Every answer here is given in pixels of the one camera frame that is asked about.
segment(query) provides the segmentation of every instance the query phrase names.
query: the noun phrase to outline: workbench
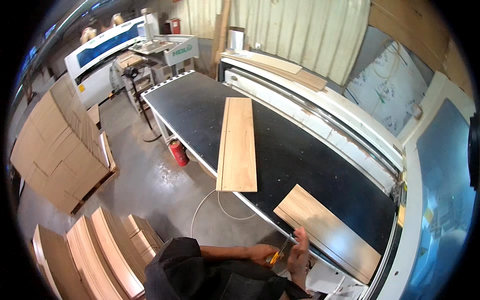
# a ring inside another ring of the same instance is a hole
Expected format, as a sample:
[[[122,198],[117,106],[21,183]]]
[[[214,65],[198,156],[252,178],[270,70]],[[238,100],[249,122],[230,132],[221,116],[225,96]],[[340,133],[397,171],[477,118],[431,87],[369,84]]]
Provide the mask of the workbench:
[[[216,175],[225,98],[245,95],[190,71],[156,85],[142,96],[157,121]],[[235,194],[288,235],[293,228],[273,209],[298,183],[384,255],[395,217],[393,201],[304,129],[257,101],[252,105],[258,192]],[[310,252],[338,267],[311,244]]]

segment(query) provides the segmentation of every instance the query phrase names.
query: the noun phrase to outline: concrete floor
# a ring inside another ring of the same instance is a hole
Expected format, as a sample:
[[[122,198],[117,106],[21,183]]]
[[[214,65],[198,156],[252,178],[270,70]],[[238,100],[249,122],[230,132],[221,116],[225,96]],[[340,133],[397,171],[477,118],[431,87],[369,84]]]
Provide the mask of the concrete floor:
[[[195,209],[215,188],[216,181],[197,162],[179,167],[162,139],[144,142],[142,132],[147,127],[146,122],[135,112],[125,94],[100,105],[100,119],[120,167],[118,177],[102,185],[74,217],[58,211],[25,185],[18,208],[18,222],[25,239],[33,237],[37,224],[64,234],[79,216],[91,216],[99,206],[122,219],[128,214],[147,219],[163,241],[189,237]],[[253,213],[232,193],[221,193],[220,200],[224,209],[235,217]],[[212,246],[270,243],[279,247],[285,240],[259,216],[235,220],[225,215],[215,193],[200,208],[193,237],[200,245]]]

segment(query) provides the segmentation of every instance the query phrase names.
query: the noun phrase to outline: metal base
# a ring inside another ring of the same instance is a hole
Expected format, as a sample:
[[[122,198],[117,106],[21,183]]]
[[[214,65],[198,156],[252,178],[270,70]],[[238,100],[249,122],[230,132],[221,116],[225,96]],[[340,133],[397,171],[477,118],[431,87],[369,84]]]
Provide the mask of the metal base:
[[[158,129],[156,128],[150,129],[147,127],[142,133],[142,140],[144,142],[150,143],[158,140],[160,136],[162,136],[162,134],[159,132]]]

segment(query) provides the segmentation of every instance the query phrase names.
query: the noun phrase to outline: scissors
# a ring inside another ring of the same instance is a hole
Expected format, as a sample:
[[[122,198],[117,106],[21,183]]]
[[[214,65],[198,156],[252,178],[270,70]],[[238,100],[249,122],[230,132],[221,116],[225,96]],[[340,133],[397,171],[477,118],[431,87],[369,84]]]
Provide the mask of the scissors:
[[[288,244],[288,241],[292,238],[292,234],[290,233],[290,235],[287,237],[287,239],[285,240],[285,242],[283,243],[282,245],[282,248],[280,248],[280,250],[278,250],[277,253],[275,253],[275,255],[272,257],[272,259],[270,260],[270,264],[271,265],[274,265],[277,260],[280,258],[280,255],[282,253],[282,251],[285,249],[285,247],[287,246]]]

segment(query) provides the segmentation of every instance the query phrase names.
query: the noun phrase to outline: red fire extinguisher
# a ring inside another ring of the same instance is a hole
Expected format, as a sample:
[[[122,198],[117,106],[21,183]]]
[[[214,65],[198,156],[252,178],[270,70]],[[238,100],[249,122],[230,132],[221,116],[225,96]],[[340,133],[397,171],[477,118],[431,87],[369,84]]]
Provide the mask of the red fire extinguisher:
[[[185,149],[183,149],[183,145],[179,141],[173,141],[170,143],[169,147],[173,153],[173,157],[175,157],[179,166],[180,167],[186,166],[188,164],[189,159],[185,154]]]

